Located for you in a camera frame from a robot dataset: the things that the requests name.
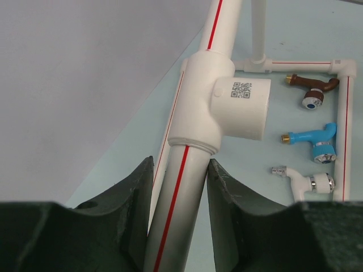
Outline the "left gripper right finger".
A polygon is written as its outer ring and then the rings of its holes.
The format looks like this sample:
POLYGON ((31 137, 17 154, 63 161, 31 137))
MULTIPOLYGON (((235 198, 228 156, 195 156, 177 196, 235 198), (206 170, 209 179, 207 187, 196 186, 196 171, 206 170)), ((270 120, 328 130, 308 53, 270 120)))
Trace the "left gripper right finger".
POLYGON ((361 271, 362 203, 276 203, 208 165, 217 271, 361 271))

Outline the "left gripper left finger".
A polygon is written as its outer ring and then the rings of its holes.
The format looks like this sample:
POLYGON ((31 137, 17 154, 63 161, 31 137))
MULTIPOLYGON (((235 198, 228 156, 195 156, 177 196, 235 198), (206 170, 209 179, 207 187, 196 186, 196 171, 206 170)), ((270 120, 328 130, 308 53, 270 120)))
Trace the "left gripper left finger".
POLYGON ((154 162, 75 208, 1 202, 2 271, 142 271, 154 162))

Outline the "white PVC pipe frame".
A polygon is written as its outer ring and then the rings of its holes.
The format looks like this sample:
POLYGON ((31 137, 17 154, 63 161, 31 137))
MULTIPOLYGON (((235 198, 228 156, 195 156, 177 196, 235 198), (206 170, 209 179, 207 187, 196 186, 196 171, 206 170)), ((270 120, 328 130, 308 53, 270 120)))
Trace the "white PVC pipe frame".
POLYGON ((253 1, 252 56, 233 62, 241 1, 213 1, 198 51, 183 62, 174 106, 160 149, 150 204, 145 271, 183 271, 200 205, 210 157, 224 136, 260 140, 269 92, 268 79, 237 78, 235 72, 308 71, 337 75, 335 181, 322 175, 309 180, 334 200, 350 199, 354 80, 352 59, 276 61, 264 53, 266 2, 253 1))

